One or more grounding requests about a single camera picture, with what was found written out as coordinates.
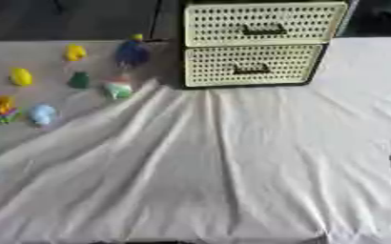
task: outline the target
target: green toy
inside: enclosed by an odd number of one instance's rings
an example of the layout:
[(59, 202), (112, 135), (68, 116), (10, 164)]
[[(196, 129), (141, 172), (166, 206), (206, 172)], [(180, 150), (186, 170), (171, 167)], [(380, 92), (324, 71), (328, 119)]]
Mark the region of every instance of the green toy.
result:
[(68, 82), (68, 86), (76, 89), (87, 89), (89, 87), (89, 76), (86, 72), (75, 72)]
[(128, 98), (134, 92), (129, 84), (107, 83), (104, 87), (114, 100)]
[(7, 113), (0, 114), (0, 123), (3, 125), (7, 125), (16, 120), (16, 118), (19, 117), (21, 114), (22, 113), (18, 108), (14, 108)]

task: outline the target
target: perforated drawer front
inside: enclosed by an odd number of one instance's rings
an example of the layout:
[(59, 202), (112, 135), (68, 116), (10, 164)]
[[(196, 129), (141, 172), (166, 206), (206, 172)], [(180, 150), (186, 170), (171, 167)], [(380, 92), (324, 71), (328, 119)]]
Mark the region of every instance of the perforated drawer front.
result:
[(319, 44), (335, 34), (343, 2), (191, 5), (187, 47)]
[(322, 45), (196, 48), (185, 51), (187, 87), (304, 83)]

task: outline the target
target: dark background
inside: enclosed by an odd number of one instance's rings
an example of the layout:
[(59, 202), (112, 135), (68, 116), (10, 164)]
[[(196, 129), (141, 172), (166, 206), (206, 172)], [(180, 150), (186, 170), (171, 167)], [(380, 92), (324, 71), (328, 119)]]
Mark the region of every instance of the dark background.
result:
[[(124, 39), (149, 35), (157, 0), (0, 0), (0, 40)], [(177, 0), (163, 0), (153, 38), (176, 37)], [(357, 6), (340, 36), (391, 36), (391, 0)]]

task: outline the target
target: yellow ball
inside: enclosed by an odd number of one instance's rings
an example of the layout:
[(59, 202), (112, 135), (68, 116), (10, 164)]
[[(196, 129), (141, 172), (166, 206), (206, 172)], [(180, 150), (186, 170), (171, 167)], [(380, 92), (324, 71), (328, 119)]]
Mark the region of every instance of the yellow ball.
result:
[(22, 68), (13, 68), (10, 72), (10, 79), (17, 86), (26, 87), (32, 84), (31, 73)]

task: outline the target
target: drawer handle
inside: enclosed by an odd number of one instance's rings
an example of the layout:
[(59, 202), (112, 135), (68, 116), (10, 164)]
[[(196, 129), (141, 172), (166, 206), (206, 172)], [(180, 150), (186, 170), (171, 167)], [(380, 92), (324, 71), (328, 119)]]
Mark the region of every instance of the drawer handle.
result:
[(260, 70), (244, 70), (240, 68), (238, 65), (234, 65), (234, 73), (233, 74), (258, 74), (258, 73), (270, 73), (270, 68), (266, 64), (262, 64), (262, 68)]
[(276, 30), (251, 30), (247, 25), (243, 25), (244, 35), (264, 35), (264, 34), (287, 34), (287, 30), (280, 23), (276, 24)]

